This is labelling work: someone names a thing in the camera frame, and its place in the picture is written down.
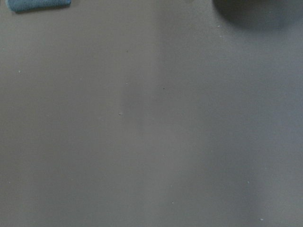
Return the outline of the grey folded cloth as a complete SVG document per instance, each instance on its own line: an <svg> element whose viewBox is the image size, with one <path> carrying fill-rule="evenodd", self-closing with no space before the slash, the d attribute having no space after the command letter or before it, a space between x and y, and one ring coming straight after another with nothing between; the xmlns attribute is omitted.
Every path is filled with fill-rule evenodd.
<svg viewBox="0 0 303 227"><path fill-rule="evenodd" d="M7 7L13 12L65 7L70 4L71 0L6 0Z"/></svg>

